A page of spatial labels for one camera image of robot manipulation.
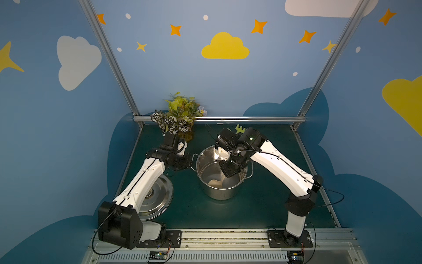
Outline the beige plastic ladle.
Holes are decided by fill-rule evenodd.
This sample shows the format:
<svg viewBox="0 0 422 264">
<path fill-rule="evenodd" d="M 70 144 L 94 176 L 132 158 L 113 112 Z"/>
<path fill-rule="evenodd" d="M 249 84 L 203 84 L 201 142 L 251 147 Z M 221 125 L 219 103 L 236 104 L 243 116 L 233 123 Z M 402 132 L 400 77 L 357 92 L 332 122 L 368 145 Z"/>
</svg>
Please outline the beige plastic ladle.
<svg viewBox="0 0 422 264">
<path fill-rule="evenodd" d="M 212 179 L 208 182 L 208 185 L 213 188 L 223 189 L 225 179 L 227 178 L 223 177 L 220 180 Z"/>
</svg>

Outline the stainless steel stock pot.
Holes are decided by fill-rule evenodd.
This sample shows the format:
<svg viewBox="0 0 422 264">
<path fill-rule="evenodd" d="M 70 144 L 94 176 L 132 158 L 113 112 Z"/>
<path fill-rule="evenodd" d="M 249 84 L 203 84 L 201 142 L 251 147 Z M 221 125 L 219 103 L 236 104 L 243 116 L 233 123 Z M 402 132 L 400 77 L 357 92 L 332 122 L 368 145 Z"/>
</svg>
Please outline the stainless steel stock pot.
<svg viewBox="0 0 422 264">
<path fill-rule="evenodd" d="M 227 178 L 220 168 L 223 158 L 214 146 L 204 149 L 200 154 L 193 154 L 191 169 L 196 172 L 204 193 L 214 200 L 228 200 L 240 191 L 246 179 L 253 176 L 253 165 L 243 168 L 240 173 Z"/>
</svg>

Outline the steel pot lid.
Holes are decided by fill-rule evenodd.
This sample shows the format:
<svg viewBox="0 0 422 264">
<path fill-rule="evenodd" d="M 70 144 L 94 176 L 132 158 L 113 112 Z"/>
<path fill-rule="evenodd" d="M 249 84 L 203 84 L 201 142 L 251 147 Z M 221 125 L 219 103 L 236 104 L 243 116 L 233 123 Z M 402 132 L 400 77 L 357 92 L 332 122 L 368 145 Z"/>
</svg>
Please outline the steel pot lid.
<svg viewBox="0 0 422 264">
<path fill-rule="evenodd" d="M 152 220 L 169 207 L 174 195 L 173 184 L 170 179 L 161 175 L 153 184 L 138 213 L 142 221 Z"/>
</svg>

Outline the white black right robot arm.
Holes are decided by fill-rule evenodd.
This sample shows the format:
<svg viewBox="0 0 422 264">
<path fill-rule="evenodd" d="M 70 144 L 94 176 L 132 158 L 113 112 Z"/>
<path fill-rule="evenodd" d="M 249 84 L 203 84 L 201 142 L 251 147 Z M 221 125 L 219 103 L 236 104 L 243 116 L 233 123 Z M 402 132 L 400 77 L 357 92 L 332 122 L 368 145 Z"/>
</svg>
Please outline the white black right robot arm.
<svg viewBox="0 0 422 264">
<path fill-rule="evenodd" d="M 290 190 L 285 204 L 288 217 L 284 237 L 296 241 L 302 236 L 306 217 L 315 206 L 322 188 L 321 176 L 312 176 L 300 169 L 265 135 L 253 128 L 239 134 L 223 129 L 215 141 L 215 154 L 221 159 L 219 166 L 226 178 L 240 173 L 249 161 L 253 161 L 283 182 Z"/>
</svg>

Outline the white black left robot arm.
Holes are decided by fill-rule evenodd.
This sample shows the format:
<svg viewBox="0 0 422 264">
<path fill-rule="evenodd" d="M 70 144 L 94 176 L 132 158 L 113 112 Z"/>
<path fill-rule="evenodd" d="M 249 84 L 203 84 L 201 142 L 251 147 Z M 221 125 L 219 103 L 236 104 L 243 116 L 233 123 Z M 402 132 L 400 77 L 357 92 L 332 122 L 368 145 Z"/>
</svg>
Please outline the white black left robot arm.
<svg viewBox="0 0 422 264">
<path fill-rule="evenodd" d="M 140 242 L 162 238 L 163 226 L 141 220 L 140 209 L 154 183 L 167 168 L 180 171 L 191 166 L 186 148 L 184 139 L 167 132 L 164 142 L 146 153 L 142 167 L 129 185 L 112 202 L 105 201 L 98 209 L 95 236 L 100 241 L 131 250 Z"/>
</svg>

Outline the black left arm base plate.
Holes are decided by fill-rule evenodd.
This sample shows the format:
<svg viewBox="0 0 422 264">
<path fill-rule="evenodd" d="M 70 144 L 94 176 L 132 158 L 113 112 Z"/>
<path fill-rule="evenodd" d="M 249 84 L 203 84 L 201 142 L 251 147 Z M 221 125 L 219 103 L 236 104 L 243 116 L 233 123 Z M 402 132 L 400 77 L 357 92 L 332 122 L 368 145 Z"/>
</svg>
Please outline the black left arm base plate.
<svg viewBox="0 0 422 264">
<path fill-rule="evenodd" d="M 172 248 L 180 248 L 182 240 L 181 230 L 166 230 L 166 234 L 162 233 L 156 240 L 145 240 L 140 241 L 136 246 L 137 248 L 168 248 L 171 245 Z"/>
</svg>

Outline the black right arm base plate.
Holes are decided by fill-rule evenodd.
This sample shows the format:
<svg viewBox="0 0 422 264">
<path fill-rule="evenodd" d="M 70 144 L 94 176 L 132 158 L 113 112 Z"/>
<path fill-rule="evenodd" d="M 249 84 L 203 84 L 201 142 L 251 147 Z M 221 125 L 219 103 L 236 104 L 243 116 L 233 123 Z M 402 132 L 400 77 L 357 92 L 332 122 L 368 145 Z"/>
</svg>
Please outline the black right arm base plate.
<svg viewBox="0 0 422 264">
<path fill-rule="evenodd" d="M 303 231 L 300 237 L 296 237 L 284 229 L 267 229 L 268 243 L 271 248 L 312 248 L 314 246 L 309 231 Z"/>
</svg>

